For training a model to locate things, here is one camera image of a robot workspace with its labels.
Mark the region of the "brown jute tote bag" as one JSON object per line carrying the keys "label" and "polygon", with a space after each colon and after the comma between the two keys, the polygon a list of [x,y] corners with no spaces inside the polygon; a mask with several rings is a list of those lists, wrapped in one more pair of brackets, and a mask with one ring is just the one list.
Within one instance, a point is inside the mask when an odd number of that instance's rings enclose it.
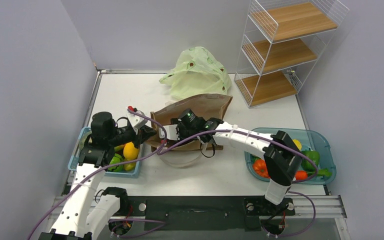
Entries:
{"label": "brown jute tote bag", "polygon": [[[210,118],[223,119],[233,97],[219,93],[203,93],[194,95],[183,100],[171,103],[166,107],[152,111],[150,118],[163,126],[172,125],[172,119],[178,118],[187,109],[197,117],[204,120]],[[192,166],[202,158],[203,146],[198,139],[190,140],[173,148],[170,153],[160,155],[159,158],[168,166],[173,168],[186,168]]]}

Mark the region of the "green plastic grocery bag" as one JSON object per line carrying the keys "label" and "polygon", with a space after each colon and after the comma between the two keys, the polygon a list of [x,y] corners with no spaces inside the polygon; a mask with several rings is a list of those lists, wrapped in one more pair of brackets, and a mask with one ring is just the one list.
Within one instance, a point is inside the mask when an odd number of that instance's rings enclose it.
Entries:
{"label": "green plastic grocery bag", "polygon": [[199,94],[226,95],[232,86],[224,65],[202,46],[182,51],[175,67],[159,83],[169,86],[169,94],[176,100]]}

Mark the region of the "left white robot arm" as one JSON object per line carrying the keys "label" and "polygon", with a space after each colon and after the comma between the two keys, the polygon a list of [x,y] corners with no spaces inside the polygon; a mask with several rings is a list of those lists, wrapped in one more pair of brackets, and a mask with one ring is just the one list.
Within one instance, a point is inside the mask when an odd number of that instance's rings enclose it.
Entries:
{"label": "left white robot arm", "polygon": [[70,192],[61,200],[64,204],[58,218],[41,240],[95,240],[110,218],[129,210],[127,191],[108,187],[103,199],[94,208],[91,205],[97,188],[115,156],[115,147],[133,143],[139,147],[155,131],[147,126],[149,117],[140,110],[128,107],[124,119],[127,125],[118,127],[111,113],[102,111],[92,116],[91,133],[86,137],[79,153],[76,173]]}

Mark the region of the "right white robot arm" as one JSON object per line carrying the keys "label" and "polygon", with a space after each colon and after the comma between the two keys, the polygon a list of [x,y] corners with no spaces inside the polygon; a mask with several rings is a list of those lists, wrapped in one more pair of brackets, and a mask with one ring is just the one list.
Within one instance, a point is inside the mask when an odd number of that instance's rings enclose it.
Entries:
{"label": "right white robot arm", "polygon": [[279,130],[266,134],[239,128],[218,118],[204,120],[172,119],[159,132],[171,141],[199,140],[202,144],[230,146],[264,160],[269,184],[262,201],[263,209],[270,215],[283,207],[283,200],[294,182],[304,155],[291,137]]}

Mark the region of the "orange mini pumpkin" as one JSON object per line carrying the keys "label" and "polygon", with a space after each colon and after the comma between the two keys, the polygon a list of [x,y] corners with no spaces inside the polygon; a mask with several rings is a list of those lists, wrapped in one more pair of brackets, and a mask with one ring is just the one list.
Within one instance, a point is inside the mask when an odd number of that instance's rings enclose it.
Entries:
{"label": "orange mini pumpkin", "polygon": [[263,177],[266,179],[270,178],[268,169],[266,166],[266,162],[263,159],[258,158],[257,160],[255,160],[255,162],[252,165],[252,168],[255,171],[255,173],[257,173],[260,177]]}

